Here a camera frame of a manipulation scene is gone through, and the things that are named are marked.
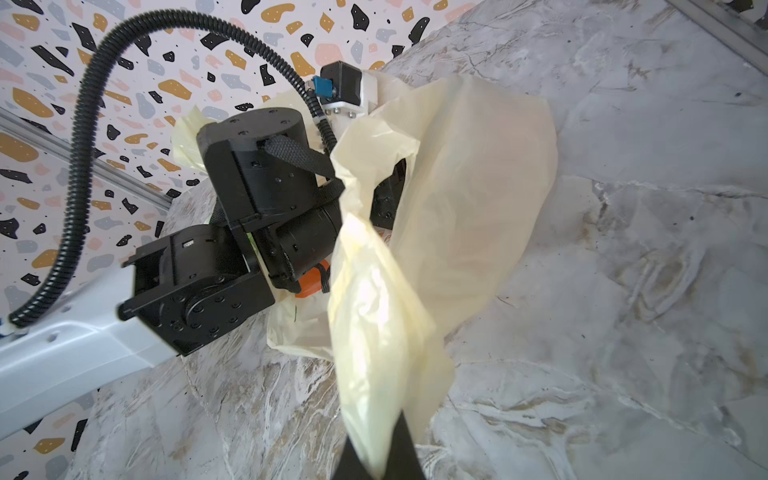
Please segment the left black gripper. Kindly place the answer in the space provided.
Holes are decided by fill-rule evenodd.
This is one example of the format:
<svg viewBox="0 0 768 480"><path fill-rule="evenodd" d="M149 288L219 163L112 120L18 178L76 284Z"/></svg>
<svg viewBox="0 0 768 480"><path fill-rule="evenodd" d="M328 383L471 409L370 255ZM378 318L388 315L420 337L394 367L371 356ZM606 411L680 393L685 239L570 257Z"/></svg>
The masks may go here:
<svg viewBox="0 0 768 480"><path fill-rule="evenodd" d="M328 155L309 145L297 110L251 110L203 126L196 137L227 224L255 248L277 289L298 294L300 279L333 251L344 189Z"/></svg>

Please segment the yellow translucent plastic bag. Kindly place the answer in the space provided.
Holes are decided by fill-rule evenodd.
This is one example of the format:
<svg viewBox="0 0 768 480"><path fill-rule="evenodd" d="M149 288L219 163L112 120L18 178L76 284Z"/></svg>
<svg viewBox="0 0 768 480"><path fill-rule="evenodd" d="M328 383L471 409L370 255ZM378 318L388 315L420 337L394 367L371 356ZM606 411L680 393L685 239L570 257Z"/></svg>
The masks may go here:
<svg viewBox="0 0 768 480"><path fill-rule="evenodd" d="M280 295L184 364L233 478L320 479L345 442L382 477L398 417L430 478L473 454L445 341L523 255L556 176L555 121L544 98L477 77L381 83L333 153L348 190L330 292Z"/></svg>

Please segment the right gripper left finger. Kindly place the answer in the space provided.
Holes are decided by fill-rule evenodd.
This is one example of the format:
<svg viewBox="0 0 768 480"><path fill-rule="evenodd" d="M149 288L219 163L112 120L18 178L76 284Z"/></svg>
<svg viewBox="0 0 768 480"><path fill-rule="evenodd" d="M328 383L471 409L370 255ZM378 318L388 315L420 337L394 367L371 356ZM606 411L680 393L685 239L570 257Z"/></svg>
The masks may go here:
<svg viewBox="0 0 768 480"><path fill-rule="evenodd" d="M349 438L331 477L332 480L362 480L363 465L359 461L354 446Z"/></svg>

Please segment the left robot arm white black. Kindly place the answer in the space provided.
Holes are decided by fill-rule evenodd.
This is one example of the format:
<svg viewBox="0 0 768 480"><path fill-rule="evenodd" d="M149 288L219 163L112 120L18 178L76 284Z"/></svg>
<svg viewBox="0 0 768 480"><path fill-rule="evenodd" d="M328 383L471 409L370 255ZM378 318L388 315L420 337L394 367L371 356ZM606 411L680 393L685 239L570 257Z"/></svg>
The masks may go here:
<svg viewBox="0 0 768 480"><path fill-rule="evenodd" d="M197 137L212 216L138 248L1 342L1 433L9 436L111 381L189 355L281 295L327 292L341 183L301 114L263 108Z"/></svg>

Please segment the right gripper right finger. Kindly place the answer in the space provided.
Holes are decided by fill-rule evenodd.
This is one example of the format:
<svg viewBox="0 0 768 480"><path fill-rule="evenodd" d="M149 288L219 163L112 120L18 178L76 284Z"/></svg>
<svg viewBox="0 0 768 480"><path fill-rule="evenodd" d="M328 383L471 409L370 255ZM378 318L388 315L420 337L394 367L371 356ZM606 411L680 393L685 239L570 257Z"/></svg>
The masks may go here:
<svg viewBox="0 0 768 480"><path fill-rule="evenodd" d="M425 480L407 421L400 414L392 435L384 480Z"/></svg>

